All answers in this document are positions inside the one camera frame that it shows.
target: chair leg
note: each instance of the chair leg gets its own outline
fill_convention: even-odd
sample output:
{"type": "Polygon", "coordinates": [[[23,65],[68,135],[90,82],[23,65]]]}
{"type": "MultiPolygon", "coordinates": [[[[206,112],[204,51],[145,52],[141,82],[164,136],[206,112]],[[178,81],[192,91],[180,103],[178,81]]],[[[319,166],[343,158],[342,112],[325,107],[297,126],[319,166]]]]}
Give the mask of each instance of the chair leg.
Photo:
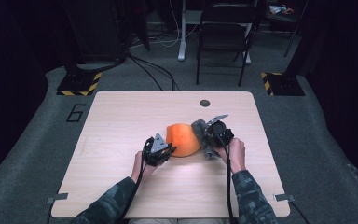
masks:
{"type": "Polygon", "coordinates": [[[200,78],[200,52],[197,52],[197,79],[196,85],[199,85],[199,78],[200,78]]]}
{"type": "Polygon", "coordinates": [[[296,36],[296,31],[293,31],[293,32],[290,34],[289,46],[287,46],[286,52],[284,53],[284,57],[286,57],[287,54],[289,53],[289,49],[292,47],[293,40],[295,39],[295,36],[296,36]]]}
{"type": "Polygon", "coordinates": [[[233,60],[233,62],[237,61],[238,55],[240,55],[241,52],[238,52],[237,55],[235,55],[235,58],[233,60]]]}
{"type": "Polygon", "coordinates": [[[243,70],[245,69],[246,65],[246,58],[248,57],[249,50],[245,51],[245,56],[242,59],[242,69],[241,69],[241,75],[240,75],[240,81],[238,81],[238,86],[240,87],[242,84],[242,78],[243,78],[243,70]]]}

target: desk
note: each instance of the desk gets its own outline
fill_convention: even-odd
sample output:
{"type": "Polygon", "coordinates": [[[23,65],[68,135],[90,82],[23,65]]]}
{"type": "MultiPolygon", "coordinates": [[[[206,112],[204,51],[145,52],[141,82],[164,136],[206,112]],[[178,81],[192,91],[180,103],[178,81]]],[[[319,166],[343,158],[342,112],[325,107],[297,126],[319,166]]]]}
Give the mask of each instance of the desk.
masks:
{"type": "MultiPolygon", "coordinates": [[[[258,0],[255,0],[254,5],[257,6],[258,0]]],[[[186,0],[182,0],[182,36],[180,41],[180,47],[179,47],[179,54],[178,54],[178,60],[184,61],[185,55],[186,55],[186,25],[187,24],[194,24],[194,25],[200,25],[200,17],[201,17],[201,11],[196,10],[186,10],[186,0]]],[[[248,34],[251,30],[252,24],[246,25],[246,31],[245,33],[248,34]]],[[[251,64],[251,56],[250,53],[248,53],[248,56],[246,57],[246,64],[251,64]]]]}
{"type": "MultiPolygon", "coordinates": [[[[109,188],[131,174],[134,155],[156,133],[166,136],[174,123],[191,124],[228,114],[225,122],[246,145],[246,167],[261,186],[279,217],[288,216],[287,202],[258,115],[253,95],[245,91],[100,91],[96,94],[56,201],[54,217],[75,217],[109,188]],[[203,107],[201,100],[211,105],[203,107]]],[[[231,185],[234,216],[237,199],[231,185]]],[[[226,166],[206,160],[199,151],[185,158],[171,157],[142,182],[127,218],[228,217],[226,166]]]]}

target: black device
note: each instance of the black device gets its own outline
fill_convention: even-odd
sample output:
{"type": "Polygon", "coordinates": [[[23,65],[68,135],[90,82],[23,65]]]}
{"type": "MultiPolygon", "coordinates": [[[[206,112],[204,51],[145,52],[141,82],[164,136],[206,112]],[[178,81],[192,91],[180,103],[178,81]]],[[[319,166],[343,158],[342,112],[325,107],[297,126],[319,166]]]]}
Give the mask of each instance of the black device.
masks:
{"type": "Polygon", "coordinates": [[[211,119],[206,123],[209,127],[206,129],[206,133],[208,134],[208,144],[212,147],[223,147],[226,152],[227,157],[227,185],[226,185],[226,196],[227,196],[227,208],[229,214],[229,222],[230,224],[238,224],[238,220],[233,216],[232,207],[231,207],[231,199],[230,199],[230,177],[231,177],[231,162],[229,157],[229,150],[227,146],[231,142],[234,134],[231,129],[226,127],[226,124],[220,121],[227,117],[228,114],[216,116],[214,119],[211,119]]]}
{"type": "Polygon", "coordinates": [[[217,116],[210,120],[207,125],[210,125],[206,132],[208,133],[208,143],[212,147],[225,147],[231,142],[234,137],[231,129],[227,129],[226,124],[220,119],[227,117],[228,115],[217,116]]]}
{"type": "Polygon", "coordinates": [[[158,166],[167,161],[175,150],[176,147],[172,147],[172,143],[167,144],[161,135],[156,133],[156,138],[150,137],[146,140],[142,156],[146,164],[158,166]]]}

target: person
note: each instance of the person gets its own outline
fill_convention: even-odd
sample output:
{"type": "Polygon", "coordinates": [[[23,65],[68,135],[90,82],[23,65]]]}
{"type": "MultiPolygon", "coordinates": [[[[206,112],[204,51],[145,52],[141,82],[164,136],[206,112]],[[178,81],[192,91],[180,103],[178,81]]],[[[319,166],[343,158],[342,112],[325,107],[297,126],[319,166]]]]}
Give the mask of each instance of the person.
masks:
{"type": "MultiPolygon", "coordinates": [[[[215,148],[224,162],[227,162],[225,150],[215,148]]],[[[264,197],[260,186],[245,166],[245,145],[238,139],[233,138],[229,144],[232,181],[237,195],[239,206],[238,221],[245,223],[268,223],[275,224],[278,220],[272,207],[264,197]]],[[[78,214],[71,220],[76,223],[115,223],[124,212],[131,193],[135,188],[142,161],[142,152],[137,152],[133,164],[131,177],[126,177],[116,183],[89,208],[78,214]]],[[[143,179],[150,177],[158,167],[146,165],[143,179]]],[[[225,223],[224,219],[138,219],[130,220],[130,223],[225,223]]]]}

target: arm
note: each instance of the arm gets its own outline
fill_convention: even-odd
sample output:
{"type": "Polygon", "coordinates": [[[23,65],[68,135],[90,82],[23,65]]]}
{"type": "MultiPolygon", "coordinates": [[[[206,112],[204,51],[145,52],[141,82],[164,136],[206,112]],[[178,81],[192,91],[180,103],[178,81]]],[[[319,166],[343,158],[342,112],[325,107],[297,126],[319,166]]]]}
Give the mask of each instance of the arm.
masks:
{"type": "Polygon", "coordinates": [[[134,187],[131,178],[124,178],[72,219],[71,223],[115,223],[124,212],[134,187]]]}
{"type": "Polygon", "coordinates": [[[278,223],[272,207],[247,170],[232,176],[239,207],[240,223],[278,223]]]}
{"type": "MultiPolygon", "coordinates": [[[[126,177],[110,188],[88,209],[71,220],[75,223],[115,223],[123,214],[141,172],[142,151],[135,155],[131,177],[126,177]]],[[[150,177],[157,167],[146,165],[143,180],[150,177]]]]}
{"type": "MultiPolygon", "coordinates": [[[[227,155],[223,148],[215,149],[227,162],[227,155]]],[[[229,144],[232,181],[239,207],[240,223],[278,223],[275,213],[269,202],[261,192],[260,186],[255,182],[245,167],[245,145],[234,138],[229,144]]]]}

